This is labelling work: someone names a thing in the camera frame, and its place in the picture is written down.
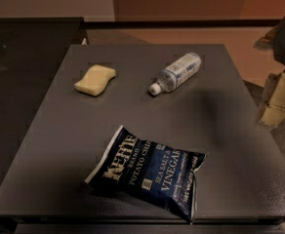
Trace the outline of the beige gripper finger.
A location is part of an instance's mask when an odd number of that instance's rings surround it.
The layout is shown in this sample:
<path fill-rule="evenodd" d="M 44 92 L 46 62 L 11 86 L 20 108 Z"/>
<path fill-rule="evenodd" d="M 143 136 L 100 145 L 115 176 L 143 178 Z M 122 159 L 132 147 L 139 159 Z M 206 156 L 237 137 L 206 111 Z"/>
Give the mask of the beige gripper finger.
<path fill-rule="evenodd" d="M 277 127 L 285 119 L 285 70 L 279 74 L 270 73 L 260 103 L 259 121 L 270 127 Z"/>
<path fill-rule="evenodd" d="M 273 48 L 273 42 L 276 36 L 277 27 L 272 28 L 264 36 L 258 39 L 254 47 L 262 50 L 268 50 Z"/>

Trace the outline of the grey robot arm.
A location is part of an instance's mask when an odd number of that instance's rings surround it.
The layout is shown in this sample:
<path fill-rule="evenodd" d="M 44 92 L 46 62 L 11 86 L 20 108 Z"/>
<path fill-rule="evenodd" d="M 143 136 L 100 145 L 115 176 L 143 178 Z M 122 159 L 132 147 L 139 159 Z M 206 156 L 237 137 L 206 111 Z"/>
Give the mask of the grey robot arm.
<path fill-rule="evenodd" d="M 261 46 L 271 46 L 274 59 L 285 66 L 285 17 L 258 41 Z M 277 127 L 285 119 L 285 69 L 279 74 L 269 74 L 260 102 L 259 121 Z"/>

